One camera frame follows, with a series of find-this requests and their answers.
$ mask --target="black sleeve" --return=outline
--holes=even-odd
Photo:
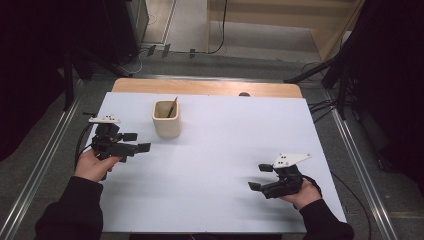
[[[351,240],[354,237],[352,227],[340,222],[320,199],[300,210],[306,227],[304,240]]]
[[[35,225],[36,240],[100,239],[103,185],[71,177],[62,197],[50,204]]]

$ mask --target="black stand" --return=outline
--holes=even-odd
[[[345,120],[344,104],[346,98],[347,85],[350,79],[351,61],[349,58],[351,56],[351,52],[358,47],[358,38],[362,34],[366,23],[373,16],[375,11],[378,10],[379,6],[379,4],[371,4],[371,2],[372,1],[365,1],[361,13],[358,17],[358,21],[355,25],[355,28],[353,29],[351,35],[346,40],[346,42],[342,45],[340,51],[337,53],[336,56],[297,77],[284,81],[284,83],[297,84],[328,68],[328,71],[322,79],[321,84],[325,89],[333,88],[336,82],[340,79],[339,95],[337,97],[337,111],[339,112],[343,120]]]
[[[92,62],[99,64],[117,77],[127,77],[118,68],[107,63],[103,59],[97,57],[93,53],[78,47],[71,47],[66,51],[64,55],[64,77],[65,77],[65,107],[64,111],[67,111],[74,101],[74,80],[72,75],[72,66],[77,71],[81,79],[91,80],[93,77],[93,70],[90,68],[89,59]]]

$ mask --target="white tabletop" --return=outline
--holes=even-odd
[[[280,153],[312,155],[299,170],[318,182],[335,216],[346,221],[304,99],[178,95],[181,135],[162,139],[152,122],[153,104],[175,97],[107,93],[99,116],[114,114],[120,133],[139,134],[130,144],[152,146],[115,165],[102,182],[103,231],[305,232],[292,204],[265,199],[248,186],[278,180],[258,164],[272,164]]]

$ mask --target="hand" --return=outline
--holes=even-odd
[[[122,159],[122,157],[109,157],[100,161],[94,153],[94,150],[90,149],[81,154],[74,176],[99,182],[106,172],[111,172],[115,163]]]
[[[303,179],[302,188],[296,194],[280,197],[281,199],[293,203],[297,209],[302,209],[306,205],[321,199],[318,189],[307,179]]]

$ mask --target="person's right hand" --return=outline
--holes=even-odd
[[[297,209],[302,209],[306,205],[321,199],[318,189],[307,179],[303,179],[302,188],[296,194],[280,197],[281,199],[293,203]]]

